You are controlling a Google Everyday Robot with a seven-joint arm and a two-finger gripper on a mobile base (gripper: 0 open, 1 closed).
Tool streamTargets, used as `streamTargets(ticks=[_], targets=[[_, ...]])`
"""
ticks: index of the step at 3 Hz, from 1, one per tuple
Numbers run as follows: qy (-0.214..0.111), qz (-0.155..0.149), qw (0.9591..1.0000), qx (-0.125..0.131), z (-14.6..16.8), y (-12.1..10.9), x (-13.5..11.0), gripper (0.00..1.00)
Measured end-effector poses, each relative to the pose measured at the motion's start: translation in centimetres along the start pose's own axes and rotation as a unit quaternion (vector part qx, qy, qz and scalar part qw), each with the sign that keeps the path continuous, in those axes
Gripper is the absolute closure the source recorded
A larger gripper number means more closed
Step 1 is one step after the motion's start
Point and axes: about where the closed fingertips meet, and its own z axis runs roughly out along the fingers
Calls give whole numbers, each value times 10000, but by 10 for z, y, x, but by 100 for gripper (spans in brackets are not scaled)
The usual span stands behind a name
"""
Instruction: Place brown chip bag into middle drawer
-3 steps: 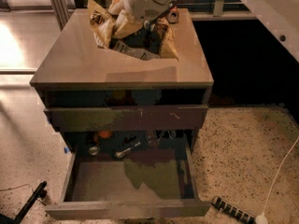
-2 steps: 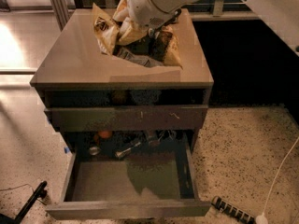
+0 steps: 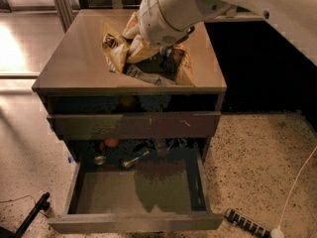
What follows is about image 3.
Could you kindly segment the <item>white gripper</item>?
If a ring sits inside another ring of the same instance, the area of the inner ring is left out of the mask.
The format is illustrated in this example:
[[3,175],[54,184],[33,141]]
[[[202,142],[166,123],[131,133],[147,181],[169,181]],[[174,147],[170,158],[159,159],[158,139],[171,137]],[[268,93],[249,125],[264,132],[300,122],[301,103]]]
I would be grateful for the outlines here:
[[142,0],[122,36],[132,40],[126,62],[147,60],[192,32],[194,0]]

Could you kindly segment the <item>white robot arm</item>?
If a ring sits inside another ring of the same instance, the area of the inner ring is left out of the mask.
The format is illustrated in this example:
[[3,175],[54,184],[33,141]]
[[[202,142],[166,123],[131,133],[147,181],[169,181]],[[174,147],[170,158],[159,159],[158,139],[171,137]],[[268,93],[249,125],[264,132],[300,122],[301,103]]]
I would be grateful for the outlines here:
[[215,18],[232,7],[260,16],[317,64],[317,0],[142,0],[123,36],[148,49],[169,47],[187,37],[189,28]]

